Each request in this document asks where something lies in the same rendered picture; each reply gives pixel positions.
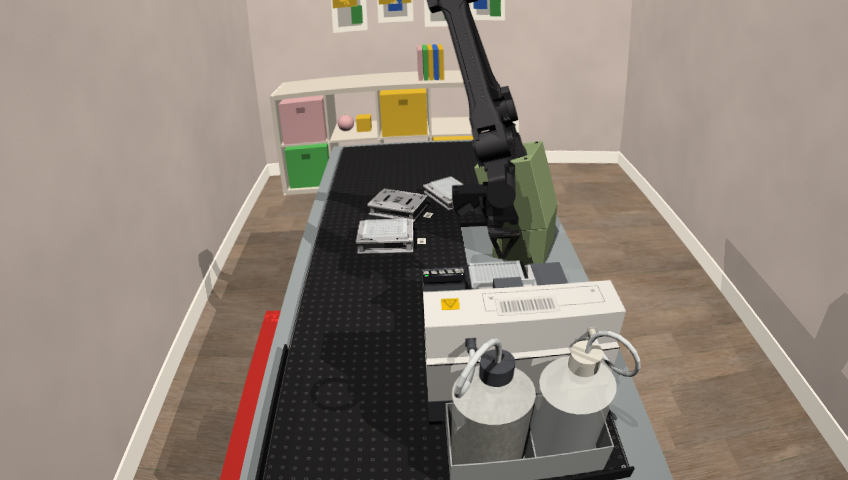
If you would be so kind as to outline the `white flexible hose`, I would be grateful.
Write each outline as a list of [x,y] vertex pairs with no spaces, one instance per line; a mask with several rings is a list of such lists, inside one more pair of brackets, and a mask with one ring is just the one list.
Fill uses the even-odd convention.
[[477,361],[492,346],[495,346],[495,363],[500,363],[502,356],[502,344],[499,339],[488,340],[476,352],[474,349],[469,350],[470,361],[461,373],[454,390],[454,396],[456,398],[461,398],[466,393],[473,379]]

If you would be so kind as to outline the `white well plate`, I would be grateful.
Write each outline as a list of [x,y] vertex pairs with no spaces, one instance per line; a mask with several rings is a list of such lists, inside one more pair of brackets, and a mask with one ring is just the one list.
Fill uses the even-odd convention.
[[444,179],[433,181],[430,184],[430,186],[432,186],[435,190],[437,190],[438,192],[443,194],[445,197],[448,197],[449,199],[452,199],[452,185],[463,185],[463,184],[456,181],[452,177],[447,177],[447,178],[444,178]]
[[398,238],[401,236],[407,236],[406,218],[365,220],[362,238]]
[[472,289],[474,282],[490,281],[493,278],[521,277],[525,279],[519,261],[469,263],[469,273]]

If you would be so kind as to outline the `white plastic bottle with beige cap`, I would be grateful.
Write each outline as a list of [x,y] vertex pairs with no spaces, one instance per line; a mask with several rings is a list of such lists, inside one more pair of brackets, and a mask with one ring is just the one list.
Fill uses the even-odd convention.
[[[548,364],[542,371],[530,427],[536,457],[594,449],[617,384],[603,363],[595,342],[575,343],[570,356]],[[569,359],[569,361],[568,361]]]

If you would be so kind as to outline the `grey curved hose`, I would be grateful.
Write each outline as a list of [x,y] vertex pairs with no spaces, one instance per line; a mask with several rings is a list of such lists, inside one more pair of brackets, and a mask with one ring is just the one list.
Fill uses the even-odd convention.
[[589,353],[590,353],[591,346],[592,346],[593,342],[595,342],[595,343],[599,344],[599,343],[598,343],[597,338],[598,338],[598,337],[603,337],[603,336],[607,336],[607,337],[614,338],[614,339],[616,339],[616,340],[620,341],[622,344],[624,344],[624,345],[625,345],[625,346],[629,349],[629,351],[631,352],[631,354],[633,355],[634,360],[635,360],[635,369],[634,369],[633,371],[631,371],[631,372],[623,371],[623,370],[619,369],[618,367],[616,367],[616,366],[615,366],[615,365],[614,365],[614,364],[613,364],[613,363],[612,363],[612,362],[611,362],[611,361],[610,361],[610,360],[606,357],[606,355],[605,355],[605,354],[603,354],[603,358],[602,358],[602,359],[605,361],[605,363],[606,363],[606,364],[607,364],[607,365],[608,365],[608,366],[609,366],[609,367],[610,367],[613,371],[615,371],[615,372],[617,372],[618,374],[623,375],[623,376],[625,376],[625,377],[633,377],[634,375],[638,374],[638,372],[639,372],[639,370],[640,370],[640,368],[641,368],[641,365],[640,365],[640,358],[639,358],[639,356],[638,356],[637,351],[635,350],[635,348],[632,346],[632,344],[631,344],[628,340],[626,340],[624,337],[622,337],[621,335],[619,335],[619,334],[617,334],[617,333],[614,333],[614,332],[611,332],[611,331],[598,331],[597,333],[595,333],[595,334],[591,335],[591,337],[590,337],[590,339],[589,339],[589,341],[588,341],[588,343],[587,343],[585,353],[586,353],[586,354],[589,354]]

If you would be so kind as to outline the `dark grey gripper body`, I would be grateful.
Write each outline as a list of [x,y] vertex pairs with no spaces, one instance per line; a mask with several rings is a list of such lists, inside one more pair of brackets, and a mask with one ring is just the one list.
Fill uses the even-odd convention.
[[513,204],[503,209],[503,216],[486,216],[485,214],[485,221],[490,236],[511,235],[510,228],[497,227],[500,226],[500,222],[510,222],[510,225],[518,224],[519,217]]

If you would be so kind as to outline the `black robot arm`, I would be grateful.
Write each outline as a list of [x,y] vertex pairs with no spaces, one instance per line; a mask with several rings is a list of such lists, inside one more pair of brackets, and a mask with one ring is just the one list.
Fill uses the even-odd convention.
[[483,184],[452,185],[452,207],[463,216],[481,205],[478,197],[483,197],[486,216],[503,216],[501,208],[516,197],[515,164],[510,160],[527,152],[512,123],[518,116],[509,87],[500,88],[495,79],[473,19],[469,3],[476,1],[427,0],[429,10],[442,11],[447,21],[468,98],[473,150],[479,167],[488,171]]

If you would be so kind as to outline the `grey two-compartment bottle holder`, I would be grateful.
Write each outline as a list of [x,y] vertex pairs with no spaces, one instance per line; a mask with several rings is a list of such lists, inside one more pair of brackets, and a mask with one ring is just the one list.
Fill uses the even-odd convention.
[[529,425],[522,459],[454,465],[450,442],[452,403],[446,403],[446,414],[450,480],[538,480],[603,470],[614,448],[605,421],[596,449],[536,457]]

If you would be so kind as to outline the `white plastic bottle with black cap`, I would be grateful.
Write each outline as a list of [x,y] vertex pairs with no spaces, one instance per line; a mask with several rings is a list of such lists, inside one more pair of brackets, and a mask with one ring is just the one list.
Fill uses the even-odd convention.
[[454,465],[522,459],[536,391],[531,379],[515,368],[515,362],[510,352],[502,350],[501,362],[495,363],[495,349],[489,350],[475,366],[472,383],[462,398],[454,397],[460,376],[454,383]]

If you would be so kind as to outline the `black perforated breadboard table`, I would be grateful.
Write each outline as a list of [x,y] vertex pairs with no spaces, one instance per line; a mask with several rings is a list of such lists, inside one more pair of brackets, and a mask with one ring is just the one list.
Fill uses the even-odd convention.
[[[262,480],[450,480],[446,425],[429,425],[422,269],[467,265],[460,227],[428,196],[413,252],[357,254],[382,189],[479,184],[472,141],[343,147],[290,340]],[[433,213],[430,218],[423,217]],[[426,238],[426,244],[418,244]]]

